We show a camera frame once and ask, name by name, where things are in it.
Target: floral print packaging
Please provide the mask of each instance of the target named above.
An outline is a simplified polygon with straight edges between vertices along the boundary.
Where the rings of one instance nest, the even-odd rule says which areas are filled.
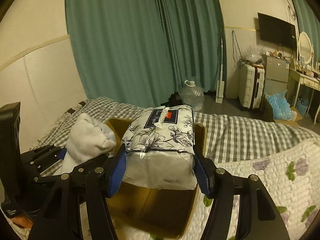
[[[190,106],[144,109],[125,132],[124,182],[154,189],[195,189]]]

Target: teal curtain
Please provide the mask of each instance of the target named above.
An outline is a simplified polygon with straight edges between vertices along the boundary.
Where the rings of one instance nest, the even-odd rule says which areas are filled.
[[[216,90],[218,0],[66,0],[66,21],[88,98],[158,106],[191,76]]]
[[[196,77],[205,91],[215,91],[220,77],[219,0],[157,0],[173,69],[175,87]]]
[[[320,57],[320,23],[306,0],[292,0],[297,16],[300,32],[308,34],[315,52],[314,62]]]

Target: gray plaid blanket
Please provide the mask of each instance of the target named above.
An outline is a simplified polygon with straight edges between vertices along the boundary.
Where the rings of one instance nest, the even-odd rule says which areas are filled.
[[[71,127],[81,113],[105,122],[109,118],[134,119],[142,108],[120,104],[110,98],[97,98],[87,103],[63,120],[36,147],[54,143],[64,146]],[[195,123],[208,129],[206,157],[215,163],[258,159],[288,150],[307,138],[320,136],[303,127],[293,127],[237,116],[194,113]]]

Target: cardboard piece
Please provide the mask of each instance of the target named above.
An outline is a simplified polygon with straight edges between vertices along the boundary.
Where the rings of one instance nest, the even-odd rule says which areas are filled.
[[[273,109],[271,107],[271,105],[269,104],[268,100],[264,97],[264,113],[263,113],[263,120],[267,121],[267,122],[276,122],[276,123],[283,123],[283,124],[288,124],[288,125],[292,125],[292,126],[300,126],[297,121],[300,121],[303,119],[303,117],[299,114],[299,112],[297,111],[297,109],[292,106],[290,107],[291,110],[297,112],[297,118],[295,121],[286,121],[286,120],[277,120],[277,119],[273,119]]]
[[[106,122],[116,135],[115,152],[132,121],[112,118]],[[195,124],[196,147],[202,153],[206,139],[206,128]],[[194,190],[157,190],[122,182],[118,193],[107,203],[113,219],[157,236],[180,239],[188,228],[198,194],[198,186]]]

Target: wall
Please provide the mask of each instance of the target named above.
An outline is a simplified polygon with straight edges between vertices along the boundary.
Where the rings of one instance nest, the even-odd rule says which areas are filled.
[[[64,0],[15,0],[0,22],[0,70],[21,52],[65,35]]]
[[[85,99],[64,0],[15,0],[0,22],[0,107],[21,102],[21,152]]]
[[[226,34],[227,49],[227,85],[226,97],[237,98],[239,89],[239,68],[232,56],[232,31],[235,32],[243,57],[250,46],[257,44],[265,46],[268,50],[275,51],[275,44],[261,41],[259,34],[258,12],[267,14],[296,26],[299,35],[297,20],[292,21],[284,0],[220,0]],[[284,55],[291,56],[291,50],[284,48]]]
[[[86,99],[70,39],[37,49],[0,71],[0,106],[21,102],[20,149],[28,151],[69,108]]]

